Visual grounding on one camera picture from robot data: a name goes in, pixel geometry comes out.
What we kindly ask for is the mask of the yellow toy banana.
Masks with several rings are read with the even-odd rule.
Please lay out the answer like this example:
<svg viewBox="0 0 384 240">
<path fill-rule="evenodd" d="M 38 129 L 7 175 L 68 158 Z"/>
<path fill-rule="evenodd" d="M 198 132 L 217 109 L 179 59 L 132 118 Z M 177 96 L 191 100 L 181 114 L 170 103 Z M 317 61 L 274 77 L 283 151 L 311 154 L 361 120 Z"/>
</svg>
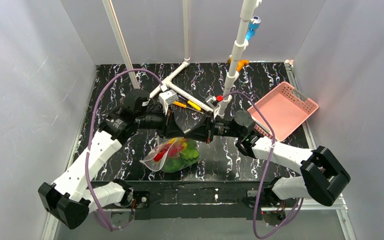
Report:
<svg viewBox="0 0 384 240">
<path fill-rule="evenodd" d="M 183 137 L 177 137 L 177 138 L 172 138 L 171 140 L 168 141 L 168 144 L 169 145 L 173 145 L 176 147 L 176 148 L 187 148 L 188 147 L 188 140 L 186 138 L 183 138 Z"/>
</svg>

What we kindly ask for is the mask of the red toy grapes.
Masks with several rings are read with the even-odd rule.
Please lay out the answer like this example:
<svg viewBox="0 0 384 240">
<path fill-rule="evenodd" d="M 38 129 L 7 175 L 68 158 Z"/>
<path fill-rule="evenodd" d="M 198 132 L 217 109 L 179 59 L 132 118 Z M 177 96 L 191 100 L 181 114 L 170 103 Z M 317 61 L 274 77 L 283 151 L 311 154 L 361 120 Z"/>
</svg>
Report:
<svg viewBox="0 0 384 240">
<path fill-rule="evenodd" d="M 183 150 L 184 147 L 175 147 L 174 144 L 172 144 L 169 148 L 170 150 L 170 157 L 169 158 L 174 158 L 174 157 L 177 157 L 179 155 L 179 152 L 181 152 Z"/>
</svg>

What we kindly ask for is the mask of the clear polka dot zip bag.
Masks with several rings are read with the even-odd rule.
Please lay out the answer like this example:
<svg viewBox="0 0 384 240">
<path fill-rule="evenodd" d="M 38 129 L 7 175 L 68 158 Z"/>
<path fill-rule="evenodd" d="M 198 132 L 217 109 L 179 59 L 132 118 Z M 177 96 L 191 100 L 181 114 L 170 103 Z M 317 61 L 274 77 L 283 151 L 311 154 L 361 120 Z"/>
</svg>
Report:
<svg viewBox="0 0 384 240">
<path fill-rule="evenodd" d="M 153 172 L 175 173 L 197 163 L 199 158 L 196 140 L 176 137 L 160 142 L 140 163 Z"/>
</svg>

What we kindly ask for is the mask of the red toy chili pepper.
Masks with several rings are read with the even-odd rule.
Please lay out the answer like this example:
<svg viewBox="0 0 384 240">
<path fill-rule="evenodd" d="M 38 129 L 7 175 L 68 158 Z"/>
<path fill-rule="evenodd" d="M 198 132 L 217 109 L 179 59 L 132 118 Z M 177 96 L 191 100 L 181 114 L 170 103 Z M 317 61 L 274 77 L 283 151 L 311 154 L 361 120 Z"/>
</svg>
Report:
<svg viewBox="0 0 384 240">
<path fill-rule="evenodd" d="M 171 156 L 171 150 L 168 148 L 167 149 L 164 148 L 156 154 L 156 156 L 153 158 L 153 161 L 158 163 L 158 162 L 161 162 L 163 160 L 166 160 L 170 156 Z"/>
</svg>

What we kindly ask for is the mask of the green toy bell pepper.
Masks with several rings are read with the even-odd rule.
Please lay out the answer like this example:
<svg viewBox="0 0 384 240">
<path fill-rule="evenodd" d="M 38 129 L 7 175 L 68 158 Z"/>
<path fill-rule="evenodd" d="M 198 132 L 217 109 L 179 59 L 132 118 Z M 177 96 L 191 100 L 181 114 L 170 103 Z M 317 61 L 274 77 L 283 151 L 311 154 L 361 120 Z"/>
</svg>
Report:
<svg viewBox="0 0 384 240">
<path fill-rule="evenodd" d="M 165 160 L 164 165 L 162 167 L 162 171 L 164 173 L 175 173 L 184 168 L 185 163 L 183 159 L 176 157 L 169 157 Z"/>
</svg>

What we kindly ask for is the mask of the green toy watermelon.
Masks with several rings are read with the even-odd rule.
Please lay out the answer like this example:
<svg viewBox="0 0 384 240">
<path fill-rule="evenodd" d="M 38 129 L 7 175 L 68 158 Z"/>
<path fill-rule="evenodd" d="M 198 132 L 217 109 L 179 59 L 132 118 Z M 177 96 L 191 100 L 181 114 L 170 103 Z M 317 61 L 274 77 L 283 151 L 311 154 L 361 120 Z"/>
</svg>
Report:
<svg viewBox="0 0 384 240">
<path fill-rule="evenodd" d="M 200 153 L 195 148 L 185 148 L 180 152 L 179 156 L 183 164 L 192 165 L 198 161 Z"/>
</svg>

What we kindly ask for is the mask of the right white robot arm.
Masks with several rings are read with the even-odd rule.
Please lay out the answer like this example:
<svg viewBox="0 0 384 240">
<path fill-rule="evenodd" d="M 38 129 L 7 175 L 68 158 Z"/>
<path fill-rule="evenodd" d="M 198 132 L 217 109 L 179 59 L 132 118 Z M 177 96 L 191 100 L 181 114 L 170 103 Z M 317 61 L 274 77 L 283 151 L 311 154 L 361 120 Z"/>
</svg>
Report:
<svg viewBox="0 0 384 240">
<path fill-rule="evenodd" d="M 335 155 L 324 146 L 299 148 L 273 141 L 254 129 L 256 122 L 246 110 L 238 110 L 231 120 L 204 115 L 184 137 L 210 143 L 214 136 L 236 138 L 238 151 L 244 156 L 284 166 L 298 174 L 277 177 L 262 187 L 260 199 L 266 205 L 282 200 L 308 198 L 323 206 L 332 206 L 351 177 Z"/>
</svg>

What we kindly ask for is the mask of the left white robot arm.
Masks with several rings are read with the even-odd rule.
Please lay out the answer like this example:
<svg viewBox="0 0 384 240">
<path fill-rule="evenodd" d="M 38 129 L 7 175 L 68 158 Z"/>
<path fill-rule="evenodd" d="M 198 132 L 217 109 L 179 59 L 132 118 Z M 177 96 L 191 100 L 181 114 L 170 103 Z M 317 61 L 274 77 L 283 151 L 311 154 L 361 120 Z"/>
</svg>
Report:
<svg viewBox="0 0 384 240">
<path fill-rule="evenodd" d="M 171 112 L 169 105 L 178 100 L 174 90 L 149 97 L 143 89 L 133 89 L 115 107 L 97 131 L 92 131 L 87 148 L 73 164 L 52 183 L 44 182 L 38 194 L 47 212 L 70 230 L 79 227 L 88 215 L 108 205 L 131 207 L 133 187 L 118 179 L 93 188 L 94 177 L 106 162 L 136 134 L 139 129 L 167 131 Z"/>
</svg>

